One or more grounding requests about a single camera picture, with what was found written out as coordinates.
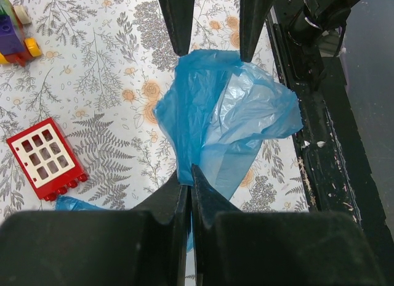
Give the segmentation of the small blue bag piece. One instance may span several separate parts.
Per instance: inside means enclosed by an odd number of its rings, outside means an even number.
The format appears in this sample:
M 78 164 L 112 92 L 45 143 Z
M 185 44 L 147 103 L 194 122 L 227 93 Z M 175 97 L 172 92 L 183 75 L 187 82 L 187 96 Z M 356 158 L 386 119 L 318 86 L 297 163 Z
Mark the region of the small blue bag piece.
M 82 211 L 82 210 L 103 210 L 95 205 L 69 196 L 59 196 L 56 199 L 55 210 L 58 211 Z

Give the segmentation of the blue plastic trash bag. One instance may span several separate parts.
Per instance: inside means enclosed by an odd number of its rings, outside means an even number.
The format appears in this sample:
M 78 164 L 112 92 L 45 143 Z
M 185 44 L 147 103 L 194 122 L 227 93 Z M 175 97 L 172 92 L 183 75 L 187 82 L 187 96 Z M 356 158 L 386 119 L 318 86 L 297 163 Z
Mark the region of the blue plastic trash bag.
M 235 51 L 181 57 L 153 113 L 174 149 L 179 183 L 193 185 L 198 166 L 226 199 L 251 173 L 264 142 L 302 128 L 296 94 Z

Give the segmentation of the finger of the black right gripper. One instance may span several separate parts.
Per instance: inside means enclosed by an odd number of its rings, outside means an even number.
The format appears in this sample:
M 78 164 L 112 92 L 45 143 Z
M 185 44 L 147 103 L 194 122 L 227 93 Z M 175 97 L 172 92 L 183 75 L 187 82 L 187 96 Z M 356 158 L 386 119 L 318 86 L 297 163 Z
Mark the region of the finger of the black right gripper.
M 190 48 L 195 0 L 158 0 L 172 48 L 187 55 Z
M 240 0 L 239 51 L 243 62 L 251 62 L 260 34 L 275 0 Z

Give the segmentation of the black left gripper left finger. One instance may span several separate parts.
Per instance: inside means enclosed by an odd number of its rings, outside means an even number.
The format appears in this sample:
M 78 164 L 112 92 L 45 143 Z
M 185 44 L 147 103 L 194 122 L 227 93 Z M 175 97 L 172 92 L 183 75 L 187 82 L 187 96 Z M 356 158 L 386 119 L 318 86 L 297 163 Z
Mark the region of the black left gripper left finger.
M 183 285 L 188 187 L 131 210 L 23 211 L 1 225 L 2 285 Z

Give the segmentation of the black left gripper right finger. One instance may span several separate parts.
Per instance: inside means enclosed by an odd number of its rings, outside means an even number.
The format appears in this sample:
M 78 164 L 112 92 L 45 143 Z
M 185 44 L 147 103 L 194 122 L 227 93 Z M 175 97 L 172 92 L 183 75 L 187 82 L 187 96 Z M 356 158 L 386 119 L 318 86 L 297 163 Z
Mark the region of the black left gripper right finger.
M 246 213 L 191 169 L 198 285 L 383 285 L 362 231 L 345 214 Z

